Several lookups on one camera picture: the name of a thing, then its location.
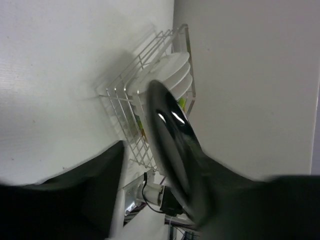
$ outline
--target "stacked plates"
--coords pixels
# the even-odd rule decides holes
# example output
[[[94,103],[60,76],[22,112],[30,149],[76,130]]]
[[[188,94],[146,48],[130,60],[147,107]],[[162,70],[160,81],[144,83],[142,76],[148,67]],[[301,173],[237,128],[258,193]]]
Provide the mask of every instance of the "stacked plates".
[[[138,94],[142,107],[146,107],[146,91],[150,81],[156,79],[162,82],[178,101],[190,88],[193,78],[190,74],[190,63],[188,52],[176,52],[163,56],[153,66],[151,71],[143,78],[139,76],[130,84],[126,93],[131,98]],[[133,111],[138,116],[136,102],[133,102]]]

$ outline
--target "wire dish rack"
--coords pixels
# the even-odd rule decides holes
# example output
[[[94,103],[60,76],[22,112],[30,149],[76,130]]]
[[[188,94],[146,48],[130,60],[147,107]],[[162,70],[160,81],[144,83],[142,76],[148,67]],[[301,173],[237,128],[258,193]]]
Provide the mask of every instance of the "wire dish rack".
[[[156,34],[150,42],[146,43],[143,50],[126,69],[107,86],[106,95],[99,95],[110,99],[113,117],[116,119],[114,124],[117,125],[114,127],[121,129],[118,134],[127,141],[130,149],[129,159],[147,169],[158,171],[161,175],[164,175],[163,167],[158,160],[158,156],[155,155],[156,151],[154,151],[152,136],[150,136],[147,116],[141,104],[139,91],[134,92],[133,96],[130,97],[127,95],[127,89],[133,81],[143,80],[162,56],[178,52],[189,53],[188,61],[193,80],[190,88],[183,95],[185,113],[189,116],[196,100],[196,89],[187,24]],[[133,102],[139,117],[134,113]]]

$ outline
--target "white surface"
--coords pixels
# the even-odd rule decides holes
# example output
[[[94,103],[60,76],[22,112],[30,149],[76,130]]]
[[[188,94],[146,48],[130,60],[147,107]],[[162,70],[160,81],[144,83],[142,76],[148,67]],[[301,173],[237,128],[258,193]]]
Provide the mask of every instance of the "white surface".
[[[113,240],[166,240],[168,227],[164,225],[165,215],[145,207]]]
[[[311,174],[320,175],[320,110],[316,111],[316,124],[314,131],[314,142],[312,151]]]
[[[190,63],[186,62],[175,74],[173,74],[171,77],[169,77],[166,81],[163,82],[165,86],[172,90],[175,86],[177,86],[184,78],[185,76],[190,72]],[[146,104],[146,92],[139,94],[140,103],[142,105]]]
[[[187,90],[191,87],[192,80],[191,74],[188,74],[177,86],[171,90],[171,93],[176,100],[181,98],[187,92]]]
[[[147,90],[148,84],[154,79],[166,84],[166,81],[169,81],[169,78],[177,73],[185,65],[188,59],[188,52],[176,52],[161,57],[159,62],[153,66],[150,73],[148,73],[140,81],[130,84],[127,94],[132,96],[133,93],[136,93],[137,91],[139,94],[144,93]]]
[[[177,0],[188,23],[209,155],[252,178],[309,174],[319,86],[320,1]]]
[[[41,182],[116,141],[96,88],[172,21],[173,0],[1,1],[0,181]]]

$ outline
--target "black cable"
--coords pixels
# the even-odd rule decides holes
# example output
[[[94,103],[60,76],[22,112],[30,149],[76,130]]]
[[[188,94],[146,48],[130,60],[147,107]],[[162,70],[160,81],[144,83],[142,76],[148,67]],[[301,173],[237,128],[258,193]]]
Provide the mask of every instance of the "black cable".
[[[164,181],[166,180],[166,176],[164,176],[160,182],[160,185],[162,185],[164,183]]]
[[[154,212],[156,212],[156,213],[158,213],[158,214],[164,214],[163,211],[155,210],[155,209],[154,209],[153,207],[151,207],[151,206],[149,205],[149,203],[148,203],[148,200],[147,200],[147,198],[146,198],[146,196],[145,196],[145,193],[144,193],[145,187],[146,187],[147,182],[148,182],[148,175],[147,175],[146,172],[143,174],[143,180],[144,180],[144,185],[143,185],[143,187],[142,187],[142,197],[143,197],[143,200],[145,201],[145,203],[147,204],[147,206],[148,206],[152,211],[154,211]]]

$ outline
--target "dark object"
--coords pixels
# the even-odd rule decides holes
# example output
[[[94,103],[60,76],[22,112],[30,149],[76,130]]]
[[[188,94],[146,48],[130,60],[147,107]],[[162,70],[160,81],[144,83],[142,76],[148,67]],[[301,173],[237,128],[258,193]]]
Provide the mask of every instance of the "dark object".
[[[124,143],[119,141],[92,160],[43,184],[0,185],[1,238],[107,238],[124,154]]]
[[[255,182],[208,157],[168,89],[153,80],[147,121],[172,193],[202,239],[319,239],[320,178]]]
[[[168,216],[176,217],[178,214],[183,214],[182,206],[179,204],[175,196],[171,192],[169,186],[164,186],[163,198],[160,210]]]

